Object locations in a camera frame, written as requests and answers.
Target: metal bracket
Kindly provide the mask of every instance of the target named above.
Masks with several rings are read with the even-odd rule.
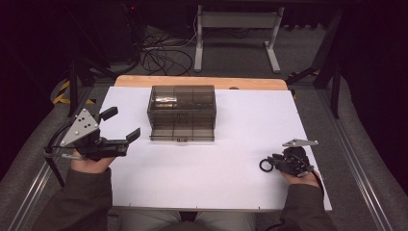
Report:
[[[71,154],[63,154],[61,157],[69,159],[69,160],[76,160],[76,161],[85,161],[85,158],[82,156],[74,156]]]
[[[98,129],[99,124],[87,109],[83,109],[61,141],[61,146],[65,147]]]
[[[311,145],[317,145],[317,144],[319,144],[318,141],[306,141],[306,140],[293,139],[291,141],[287,141],[283,143],[282,146],[299,147],[299,146],[311,146]]]

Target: clear plastic storage box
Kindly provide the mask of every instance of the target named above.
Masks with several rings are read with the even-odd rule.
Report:
[[[147,115],[152,141],[214,141],[214,86],[153,86]]]

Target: hand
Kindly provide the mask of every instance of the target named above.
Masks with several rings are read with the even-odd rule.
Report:
[[[74,150],[72,155],[79,157],[81,156],[81,154],[77,150]],[[114,161],[114,159],[115,157],[102,158],[98,162],[95,162],[91,159],[86,159],[85,161],[72,160],[71,169],[84,173],[102,173],[106,171],[106,169],[108,169],[108,166],[111,164],[111,162]]]
[[[318,180],[316,179],[315,175],[312,173],[309,173],[305,176],[302,177],[295,177],[290,174],[287,174],[285,172],[281,171],[281,174],[285,179],[290,183],[290,184],[306,184],[306,185],[311,185],[320,188]]]

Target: sleeve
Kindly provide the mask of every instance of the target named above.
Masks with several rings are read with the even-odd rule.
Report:
[[[281,221],[280,231],[337,230],[324,211],[320,188],[305,184],[289,186]]]
[[[48,201],[33,230],[107,230],[111,208],[110,169],[99,174],[70,169],[64,188]]]

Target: white paper sheet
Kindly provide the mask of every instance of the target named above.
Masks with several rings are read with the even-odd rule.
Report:
[[[186,143],[149,139],[150,91],[111,87],[101,109],[118,107],[118,115],[101,123],[101,136],[109,140],[141,128],[127,156],[112,163],[114,206],[255,212],[284,207],[288,183],[278,170],[261,171],[259,163],[282,153],[286,141],[307,140],[288,90],[216,90],[216,141]],[[319,169],[311,148],[305,150]],[[324,207],[332,209],[327,193]]]

